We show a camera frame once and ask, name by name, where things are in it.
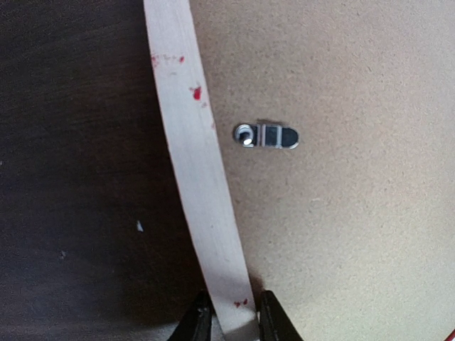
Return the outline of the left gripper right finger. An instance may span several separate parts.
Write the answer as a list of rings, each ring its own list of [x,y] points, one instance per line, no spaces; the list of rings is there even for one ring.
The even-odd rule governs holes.
[[[303,341],[272,291],[261,293],[259,339],[261,341]]]

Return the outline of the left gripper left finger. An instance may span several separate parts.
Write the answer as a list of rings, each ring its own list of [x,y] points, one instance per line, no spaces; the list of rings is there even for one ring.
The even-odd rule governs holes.
[[[208,292],[201,291],[168,341],[211,341],[212,316],[210,296]]]

